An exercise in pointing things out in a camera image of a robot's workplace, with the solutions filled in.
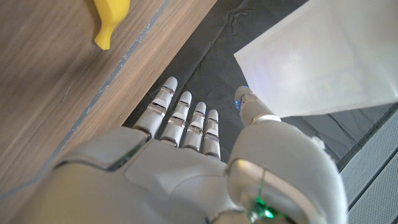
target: black cloth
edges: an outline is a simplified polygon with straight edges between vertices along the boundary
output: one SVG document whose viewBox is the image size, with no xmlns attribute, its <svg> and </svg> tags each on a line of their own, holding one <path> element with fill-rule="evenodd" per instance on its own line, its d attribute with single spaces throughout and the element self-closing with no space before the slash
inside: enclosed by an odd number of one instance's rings
<svg viewBox="0 0 398 224">
<path fill-rule="evenodd" d="M 234 93 L 241 85 L 247 85 L 233 54 L 296 10 L 303 0 L 219 0 L 197 27 L 185 45 L 155 82 L 137 108 L 125 122 L 132 126 L 155 97 L 170 76 L 178 80 L 175 102 L 182 92 L 190 91 L 191 108 L 199 101 L 207 105 L 207 111 L 219 112 L 221 160 L 228 161 L 233 144 L 243 129 L 234 105 Z M 349 152 L 363 144 L 367 134 L 392 105 L 363 110 L 344 111 L 321 116 L 285 118 L 309 136 L 318 136 L 326 145 L 326 152 L 339 168 L 352 157 Z M 189 124 L 193 110 L 190 110 Z"/>
</svg>

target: white paper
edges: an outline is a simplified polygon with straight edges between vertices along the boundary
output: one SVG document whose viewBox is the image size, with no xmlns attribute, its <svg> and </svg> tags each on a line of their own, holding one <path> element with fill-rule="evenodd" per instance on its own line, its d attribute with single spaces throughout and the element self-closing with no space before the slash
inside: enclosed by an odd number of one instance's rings
<svg viewBox="0 0 398 224">
<path fill-rule="evenodd" d="M 282 118 L 392 103 L 397 21 L 397 0 L 310 0 L 234 56 Z"/>
</svg>

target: yellow banana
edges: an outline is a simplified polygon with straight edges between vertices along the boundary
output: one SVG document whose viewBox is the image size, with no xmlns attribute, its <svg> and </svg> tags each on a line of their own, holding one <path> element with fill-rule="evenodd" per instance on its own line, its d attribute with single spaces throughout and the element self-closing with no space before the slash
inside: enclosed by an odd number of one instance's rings
<svg viewBox="0 0 398 224">
<path fill-rule="evenodd" d="M 108 50 L 112 32 L 127 15 L 130 0 L 94 0 L 94 4 L 101 18 L 101 30 L 94 41 L 101 49 Z"/>
</svg>

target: robot finger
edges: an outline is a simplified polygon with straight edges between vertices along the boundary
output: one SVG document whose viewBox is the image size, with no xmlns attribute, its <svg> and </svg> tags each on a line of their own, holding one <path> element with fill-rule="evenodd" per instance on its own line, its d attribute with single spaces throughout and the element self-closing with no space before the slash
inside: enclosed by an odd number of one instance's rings
<svg viewBox="0 0 398 224">
<path fill-rule="evenodd" d="M 177 79 L 168 78 L 132 128 L 145 132 L 149 139 L 153 138 L 162 124 L 176 88 Z"/>
<path fill-rule="evenodd" d="M 190 92 L 185 91 L 182 93 L 173 115 L 170 117 L 169 122 L 164 129 L 162 137 L 160 137 L 162 142 L 178 147 L 185 127 L 185 121 L 187 119 L 191 100 L 192 95 Z"/>
<path fill-rule="evenodd" d="M 199 102 L 193 112 L 191 124 L 188 127 L 187 134 L 183 143 L 184 148 L 193 149 L 196 152 L 200 150 L 201 138 L 203 135 L 203 123 L 205 122 L 206 104 Z"/>
<path fill-rule="evenodd" d="M 203 153 L 221 159 L 220 143 L 218 139 L 218 112 L 209 111 L 206 120 L 205 137 L 203 138 Z"/>
</svg>

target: wood grain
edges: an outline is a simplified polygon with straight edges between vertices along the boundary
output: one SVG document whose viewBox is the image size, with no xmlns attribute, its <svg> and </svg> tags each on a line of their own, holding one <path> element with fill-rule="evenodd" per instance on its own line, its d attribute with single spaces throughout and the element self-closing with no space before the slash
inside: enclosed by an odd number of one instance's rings
<svg viewBox="0 0 398 224">
<path fill-rule="evenodd" d="M 215 0 L 172 1 L 148 33 L 145 42 L 130 58 L 131 63 L 123 66 L 92 112 L 83 121 L 81 129 L 73 134 L 63 153 L 82 141 L 121 126 L 202 21 L 206 15 L 203 12 L 208 12 L 215 2 Z M 196 19 L 189 23 L 183 22 L 193 17 Z"/>
<path fill-rule="evenodd" d="M 100 20 L 91 0 L 0 2 L 0 194 L 32 180 L 56 156 L 54 150 L 162 3 L 132 0 L 111 50 L 102 51 L 93 43 Z M 171 1 L 62 153 L 122 125 L 214 3 Z M 0 201 L 0 220 L 32 189 Z"/>
</svg>

